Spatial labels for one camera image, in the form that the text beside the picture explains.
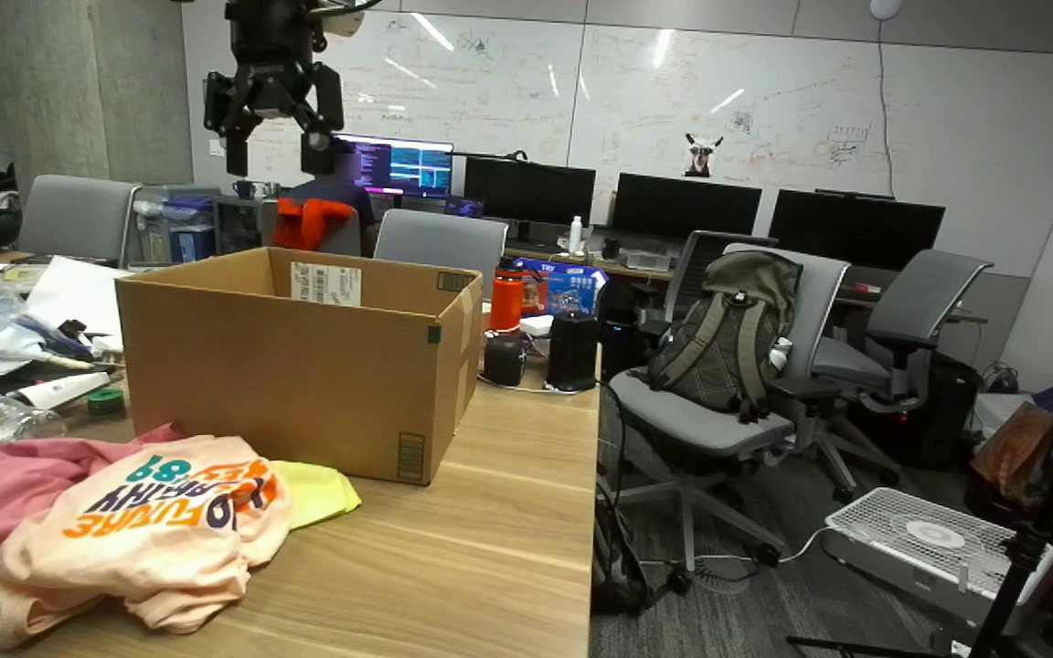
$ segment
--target white bottle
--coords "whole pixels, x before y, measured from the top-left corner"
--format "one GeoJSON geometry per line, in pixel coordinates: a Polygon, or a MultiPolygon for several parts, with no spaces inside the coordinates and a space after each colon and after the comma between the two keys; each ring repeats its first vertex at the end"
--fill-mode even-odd
{"type": "Polygon", "coordinates": [[[579,248],[579,239],[582,238],[582,236],[580,236],[582,231],[584,231],[584,220],[577,214],[576,219],[572,220],[572,234],[568,237],[569,252],[572,252],[573,254],[582,252],[582,250],[579,248]]]}
{"type": "Polygon", "coordinates": [[[35,408],[21,401],[0,396],[0,444],[18,439],[45,439],[66,436],[63,419],[55,412],[35,408]]]}

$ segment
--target office chair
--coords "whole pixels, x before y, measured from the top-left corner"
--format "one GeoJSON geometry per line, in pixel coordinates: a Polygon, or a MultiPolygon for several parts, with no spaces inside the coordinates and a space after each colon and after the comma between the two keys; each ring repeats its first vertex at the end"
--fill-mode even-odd
{"type": "Polygon", "coordinates": [[[116,180],[36,176],[22,212],[18,251],[120,262],[128,210],[139,188],[116,180]]]}
{"type": "Polygon", "coordinates": [[[742,245],[774,246],[776,238],[755,238],[738,233],[716,231],[694,231],[686,240],[681,257],[677,259],[673,280],[669,281],[669,292],[664,296],[664,321],[674,317],[684,317],[693,302],[701,299],[701,284],[706,280],[706,267],[726,253],[727,246],[742,245]]]}
{"type": "MultiPolygon", "coordinates": [[[[275,235],[275,225],[279,222],[279,213],[275,210],[263,212],[260,222],[262,222],[260,226],[262,245],[274,246],[273,236],[275,235]]],[[[352,208],[351,219],[338,225],[334,231],[324,234],[322,242],[319,242],[319,248],[316,251],[324,254],[339,254],[343,257],[358,257],[360,255],[360,214],[356,212],[356,208],[352,208]]]]}
{"type": "Polygon", "coordinates": [[[849,263],[768,246],[728,245],[726,253],[767,251],[802,265],[795,295],[794,321],[789,338],[793,348],[782,378],[770,383],[774,413],[756,422],[740,424],[735,413],[719,413],[691,403],[672,392],[653,392],[648,383],[621,372],[612,378],[609,391],[620,410],[623,431],[633,428],[647,441],[640,454],[656,459],[632,462],[656,483],[619,492],[621,503],[676,499],[680,504],[686,570],[694,570],[694,509],[702,510],[760,542],[758,555],[787,550],[786,542],[731,505],[718,500],[711,488],[729,478],[735,463],[760,458],[764,453],[781,455],[807,448],[814,430],[815,404],[839,395],[839,387],[811,378],[811,363],[827,324],[828,313],[849,263]]]}
{"type": "MultiPolygon", "coordinates": [[[[918,408],[928,396],[929,363],[937,348],[940,326],[981,271],[993,265],[947,252],[919,252],[896,275],[869,316],[865,351],[822,338],[815,353],[814,374],[839,384],[850,404],[861,404],[871,412],[918,408]]],[[[832,467],[836,500],[851,501],[856,491],[856,478],[840,453],[881,467],[885,483],[896,483],[896,463],[845,413],[837,412],[828,424],[839,436],[817,433],[815,444],[832,467]]]]}
{"type": "Polygon", "coordinates": [[[481,297],[488,300],[505,241],[502,222],[392,210],[380,222],[376,258],[479,271],[481,297]]]}

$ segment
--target backpack strap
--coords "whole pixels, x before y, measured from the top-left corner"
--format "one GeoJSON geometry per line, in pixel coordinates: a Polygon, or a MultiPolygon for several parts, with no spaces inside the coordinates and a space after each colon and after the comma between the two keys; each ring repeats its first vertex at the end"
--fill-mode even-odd
{"type": "MultiPolygon", "coordinates": [[[[747,408],[752,407],[753,415],[760,415],[766,404],[766,384],[761,380],[761,372],[758,370],[758,324],[766,313],[766,301],[757,300],[742,316],[742,324],[738,326],[738,340],[735,356],[738,362],[738,380],[742,383],[742,391],[747,399],[742,403],[742,416],[747,416],[747,408]]],[[[743,422],[753,418],[741,419],[743,422]]]]}
{"type": "Polygon", "coordinates": [[[714,342],[714,336],[722,326],[722,320],[726,320],[726,295],[717,293],[714,299],[710,300],[710,307],[706,308],[706,316],[701,318],[701,324],[697,325],[697,333],[686,342],[681,353],[670,359],[669,365],[657,372],[652,382],[649,382],[653,391],[669,388],[677,379],[684,376],[694,363],[697,363],[697,359],[701,358],[701,355],[706,354],[706,348],[714,342]]]}

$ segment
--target black monitor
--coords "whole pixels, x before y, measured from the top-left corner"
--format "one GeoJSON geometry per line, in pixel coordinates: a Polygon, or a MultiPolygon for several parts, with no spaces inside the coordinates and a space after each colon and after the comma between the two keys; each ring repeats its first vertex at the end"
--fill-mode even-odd
{"type": "Polygon", "coordinates": [[[760,199],[761,191],[756,187],[621,174],[611,226],[677,240],[694,231],[749,236],[760,199]]]}
{"type": "Polygon", "coordinates": [[[465,158],[466,199],[483,204],[485,217],[568,225],[589,224],[596,170],[465,158]]]}
{"type": "Polygon", "coordinates": [[[899,272],[937,241],[941,205],[902,204],[843,192],[778,193],[770,237],[784,250],[899,272]]]}
{"type": "Polygon", "coordinates": [[[418,139],[337,134],[360,155],[356,184],[373,195],[450,196],[453,144],[418,139]]]}

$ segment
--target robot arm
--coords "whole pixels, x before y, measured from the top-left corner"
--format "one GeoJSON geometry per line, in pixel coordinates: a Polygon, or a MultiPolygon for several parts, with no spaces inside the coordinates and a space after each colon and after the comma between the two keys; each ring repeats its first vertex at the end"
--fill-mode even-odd
{"type": "Polygon", "coordinates": [[[322,35],[326,18],[377,3],[380,0],[359,5],[346,0],[226,1],[238,71],[234,78],[210,72],[204,88],[204,125],[225,138],[225,171],[245,176],[246,138],[264,118],[280,117],[292,117],[303,128],[301,170],[311,175],[333,171],[333,131],[343,129],[339,74],[313,61],[313,54],[327,46],[322,35]],[[306,101],[311,87],[317,107],[306,101]]]}

